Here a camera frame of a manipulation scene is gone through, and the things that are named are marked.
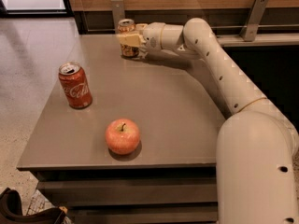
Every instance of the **can lid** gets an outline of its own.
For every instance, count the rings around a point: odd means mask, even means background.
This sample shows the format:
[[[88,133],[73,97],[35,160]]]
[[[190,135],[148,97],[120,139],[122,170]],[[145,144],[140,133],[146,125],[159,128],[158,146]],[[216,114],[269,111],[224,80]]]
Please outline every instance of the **can lid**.
[[[74,63],[74,62],[64,63],[59,67],[59,73],[65,76],[70,76],[78,72],[80,67],[81,66],[78,63]]]
[[[122,19],[119,21],[119,26],[121,27],[131,26],[134,24],[135,22],[132,19]]]

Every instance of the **apple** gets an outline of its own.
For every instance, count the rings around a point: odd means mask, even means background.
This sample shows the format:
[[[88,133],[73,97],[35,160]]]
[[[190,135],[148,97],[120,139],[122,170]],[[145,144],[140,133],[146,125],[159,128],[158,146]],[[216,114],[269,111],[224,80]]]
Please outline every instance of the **apple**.
[[[137,148],[140,142],[140,131],[130,119],[117,119],[107,126],[105,138],[112,152],[125,155]]]

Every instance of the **gray floor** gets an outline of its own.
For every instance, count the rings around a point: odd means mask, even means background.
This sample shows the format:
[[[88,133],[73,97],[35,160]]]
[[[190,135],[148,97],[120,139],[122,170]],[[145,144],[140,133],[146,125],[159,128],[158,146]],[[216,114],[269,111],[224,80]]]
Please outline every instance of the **gray floor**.
[[[16,189],[24,212],[37,182],[16,165],[57,80],[58,67],[77,40],[72,18],[0,20],[0,192]],[[299,155],[294,158],[297,187],[298,163]]]

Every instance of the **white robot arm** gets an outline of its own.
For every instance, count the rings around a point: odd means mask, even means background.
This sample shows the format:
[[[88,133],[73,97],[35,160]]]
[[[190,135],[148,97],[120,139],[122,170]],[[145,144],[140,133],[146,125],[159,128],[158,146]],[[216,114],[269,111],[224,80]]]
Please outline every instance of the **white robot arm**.
[[[230,109],[217,142],[220,224],[299,223],[292,169],[299,141],[293,125],[227,55],[204,20],[185,26],[155,22],[140,32],[120,35],[120,42],[203,59]]]

